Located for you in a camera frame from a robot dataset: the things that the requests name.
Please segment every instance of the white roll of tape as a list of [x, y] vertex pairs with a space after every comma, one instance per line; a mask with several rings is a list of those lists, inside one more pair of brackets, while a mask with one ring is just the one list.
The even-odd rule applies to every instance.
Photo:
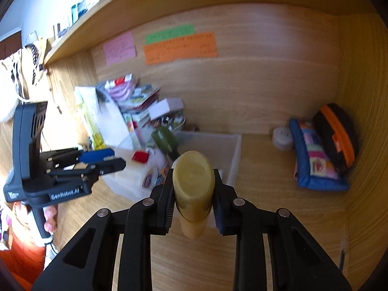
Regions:
[[272, 143], [279, 150], [289, 151], [294, 146], [291, 130], [289, 128], [276, 128], [272, 134]]

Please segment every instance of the metal screw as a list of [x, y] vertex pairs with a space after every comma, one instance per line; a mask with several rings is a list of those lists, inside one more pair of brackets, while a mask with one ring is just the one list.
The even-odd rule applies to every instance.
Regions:
[[284, 209], [284, 208], [279, 209], [278, 213], [279, 213], [282, 217], [284, 217], [284, 218], [287, 218], [287, 217], [290, 216], [290, 211], [288, 211], [287, 209]]
[[97, 211], [97, 215], [101, 218], [103, 217], [106, 217], [109, 213], [109, 210], [106, 209], [106, 208], [103, 208], [103, 209], [100, 209], [99, 211]]
[[243, 198], [236, 198], [233, 200], [235, 206], [243, 206], [245, 205], [245, 200]]
[[145, 205], [146, 207], [152, 206], [153, 204], [154, 204], [154, 199], [152, 198], [145, 198], [143, 200], [143, 205]]

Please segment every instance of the orange fabric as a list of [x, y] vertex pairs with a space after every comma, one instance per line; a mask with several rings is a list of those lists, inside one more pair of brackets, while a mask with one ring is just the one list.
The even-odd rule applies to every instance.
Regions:
[[46, 248], [34, 244], [30, 230], [18, 219], [12, 218], [10, 234], [11, 249], [0, 251], [0, 257], [20, 285], [30, 291], [32, 284], [43, 271]]
[[354, 163], [355, 156], [353, 145], [349, 139], [348, 133], [329, 106], [324, 105], [324, 107], [321, 108], [321, 112], [329, 122], [331, 128], [333, 128], [337, 140], [341, 142], [346, 165], [347, 167], [350, 167]]

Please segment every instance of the yellow squeeze bottle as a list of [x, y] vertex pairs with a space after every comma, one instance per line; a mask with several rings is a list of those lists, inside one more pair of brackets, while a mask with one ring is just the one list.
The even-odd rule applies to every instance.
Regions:
[[202, 153], [187, 151], [178, 158], [172, 179], [182, 232], [197, 238], [205, 230], [211, 210], [213, 166]]
[[106, 148], [106, 145], [105, 145], [104, 139], [102, 138], [100, 130], [94, 123], [94, 120], [90, 115], [88, 111], [88, 107], [83, 101], [81, 94], [75, 91], [74, 96], [75, 96], [75, 102], [77, 104], [78, 113], [81, 117], [83, 126], [85, 127], [88, 135], [90, 136], [90, 139], [92, 140], [93, 149], [102, 150]]

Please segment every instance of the pink sticky note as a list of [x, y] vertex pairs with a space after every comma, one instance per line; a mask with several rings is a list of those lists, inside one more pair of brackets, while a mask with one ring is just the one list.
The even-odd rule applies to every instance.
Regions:
[[103, 46], [106, 65], [117, 64], [136, 57], [135, 44], [131, 32], [126, 32], [108, 41]]

